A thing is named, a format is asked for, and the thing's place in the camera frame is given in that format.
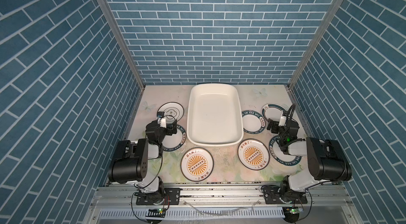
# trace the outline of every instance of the white plastic basin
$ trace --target white plastic basin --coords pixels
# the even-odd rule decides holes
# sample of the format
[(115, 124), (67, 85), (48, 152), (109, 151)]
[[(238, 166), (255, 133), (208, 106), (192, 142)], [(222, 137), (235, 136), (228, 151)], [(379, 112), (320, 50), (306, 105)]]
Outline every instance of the white plastic basin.
[(244, 132), (237, 89), (227, 84), (201, 84), (193, 87), (186, 135), (197, 146), (238, 144)]

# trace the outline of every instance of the plate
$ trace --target plate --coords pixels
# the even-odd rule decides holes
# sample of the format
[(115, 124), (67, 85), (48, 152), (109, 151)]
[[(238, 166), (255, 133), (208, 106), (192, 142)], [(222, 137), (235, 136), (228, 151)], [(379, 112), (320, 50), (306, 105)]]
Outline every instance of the plate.
[(245, 110), (242, 112), (242, 125), (246, 133), (258, 134), (265, 129), (265, 119), (254, 110)]
[(269, 141), (269, 151), (276, 161), (285, 166), (294, 166), (302, 160), (302, 156), (286, 155), (284, 154), (278, 145), (279, 136), (274, 136)]
[(182, 157), (180, 170), (192, 182), (200, 182), (213, 171), (213, 157), (203, 148), (192, 148)]
[(158, 111), (165, 112), (165, 115), (167, 115), (167, 117), (166, 117), (167, 123), (171, 123), (171, 122), (175, 121), (175, 119), (177, 121), (179, 121), (184, 114), (184, 109), (183, 109), (182, 105), (180, 105), (179, 103), (174, 103), (174, 102), (165, 103), (158, 109)]
[(186, 130), (177, 125), (177, 133), (170, 136), (165, 136), (164, 141), (162, 141), (162, 149), (167, 152), (172, 152), (178, 150), (186, 140)]
[(273, 121), (279, 121), (281, 119), (282, 111), (286, 111), (281, 105), (268, 103), (262, 107), (262, 116), (266, 121), (272, 119)]
[(247, 139), (238, 146), (238, 158), (247, 168), (261, 170), (269, 163), (269, 152), (261, 141)]

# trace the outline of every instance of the blue tile backdrop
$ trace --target blue tile backdrop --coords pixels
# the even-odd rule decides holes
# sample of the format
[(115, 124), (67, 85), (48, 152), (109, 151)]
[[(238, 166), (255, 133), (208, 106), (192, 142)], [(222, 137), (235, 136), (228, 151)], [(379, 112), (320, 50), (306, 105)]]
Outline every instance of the blue tile backdrop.
[(344, 0), (294, 94), (319, 138), (351, 162), (364, 222), (405, 223), (406, 0)]
[(331, 0), (108, 0), (146, 84), (286, 84)]
[(0, 223), (82, 221), (138, 92), (95, 0), (0, 0)]

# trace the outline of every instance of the table surface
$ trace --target table surface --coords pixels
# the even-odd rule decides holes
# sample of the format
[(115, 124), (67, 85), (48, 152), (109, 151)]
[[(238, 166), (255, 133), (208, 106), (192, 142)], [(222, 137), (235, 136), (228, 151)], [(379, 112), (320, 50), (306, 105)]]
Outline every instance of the table surface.
[[(178, 121), (178, 124), (186, 130), (188, 117), (188, 104), (190, 91), (194, 85), (148, 85), (141, 98), (139, 109), (131, 127), (128, 139), (131, 141), (145, 138), (145, 126), (156, 119), (156, 112), (165, 103), (177, 102), (181, 104), (185, 113)], [(286, 89), (283, 85), (235, 85), (241, 103), (241, 110), (255, 110), (261, 113), (262, 107), (267, 103), (274, 103), (284, 107), (286, 110), (292, 105)], [(306, 138), (297, 114), (293, 118), (299, 123), (299, 138)], [(259, 134), (244, 132), (243, 140), (254, 138), (262, 143), (269, 150), (269, 141), (276, 134), (264, 130)], [(285, 166), (279, 163), (271, 154), (269, 164), (262, 170), (255, 171), (246, 168), (241, 164), (237, 155), (239, 144), (224, 147), (204, 147), (213, 156), (214, 168), (211, 175), (201, 183), (213, 182), (256, 182), (256, 181), (281, 181), (286, 175), (293, 175), (307, 168), (307, 158), (294, 166)], [(164, 183), (194, 183), (187, 180), (181, 170), (180, 161), (189, 149), (196, 147), (195, 144), (186, 139), (181, 148), (172, 152), (163, 153), (163, 165), (159, 176)], [(161, 160), (148, 161), (148, 172), (156, 174)]]

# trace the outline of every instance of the mounting bracket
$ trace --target mounting bracket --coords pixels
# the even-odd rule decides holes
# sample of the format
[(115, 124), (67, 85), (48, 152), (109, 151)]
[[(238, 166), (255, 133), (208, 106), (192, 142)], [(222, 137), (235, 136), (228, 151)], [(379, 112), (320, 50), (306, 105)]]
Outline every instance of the mounting bracket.
[[(267, 205), (274, 204), (291, 204), (292, 201), (284, 201), (281, 199), (279, 193), (280, 187), (278, 186), (262, 186), (261, 191), (263, 193), (263, 198)], [(297, 191), (287, 191), (284, 194), (284, 198), (292, 198), (295, 201), (295, 204), (307, 204), (307, 198), (304, 194)]]

